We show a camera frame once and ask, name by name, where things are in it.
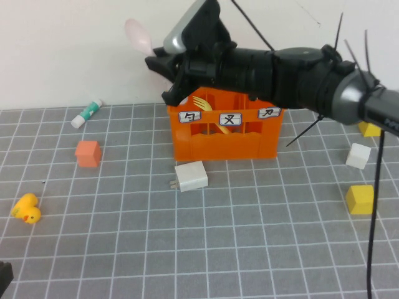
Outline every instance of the rubber duck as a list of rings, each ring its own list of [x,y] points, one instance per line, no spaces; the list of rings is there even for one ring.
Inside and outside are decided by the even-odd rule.
[[[35,205],[37,205],[37,202],[38,200],[35,194],[25,194],[12,208],[11,215],[15,218],[21,218],[25,223],[36,223],[37,221],[39,221],[42,215],[40,210],[35,207]]]

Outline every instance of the white charger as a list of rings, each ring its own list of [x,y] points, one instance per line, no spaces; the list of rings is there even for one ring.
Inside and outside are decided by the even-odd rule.
[[[368,146],[360,145],[358,143],[352,144],[350,148],[346,165],[364,169],[370,157],[371,148]]]
[[[170,182],[170,187],[180,187],[181,192],[194,190],[208,185],[208,176],[202,161],[175,166],[177,180]]]

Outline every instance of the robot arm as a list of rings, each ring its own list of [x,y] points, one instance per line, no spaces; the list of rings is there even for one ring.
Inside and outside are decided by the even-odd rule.
[[[197,0],[166,37],[148,68],[173,86],[162,94],[177,106],[200,87],[246,93],[281,108],[307,108],[345,125],[365,120],[399,136],[399,93],[370,72],[321,49],[237,48],[219,18],[217,0]]]

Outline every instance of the gray grid mat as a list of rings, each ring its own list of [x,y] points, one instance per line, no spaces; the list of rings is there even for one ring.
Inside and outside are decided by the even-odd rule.
[[[345,193],[372,184],[377,141],[356,126],[286,113],[279,157],[204,162],[209,187],[171,191],[173,146],[164,105],[0,113],[0,260],[16,279],[4,298],[365,298],[369,216]],[[103,162],[78,168],[79,140]],[[372,147],[360,171],[351,143]],[[399,298],[399,141],[388,134],[375,241],[375,298]],[[40,197],[35,226],[9,217]]]

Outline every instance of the yellow block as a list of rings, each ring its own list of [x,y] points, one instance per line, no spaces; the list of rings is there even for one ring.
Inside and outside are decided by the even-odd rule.
[[[373,125],[372,123],[366,123],[365,121],[362,121],[358,125],[364,137],[374,137],[381,135],[381,129],[376,125]]]
[[[370,215],[373,212],[372,185],[351,186],[345,198],[351,215]]]

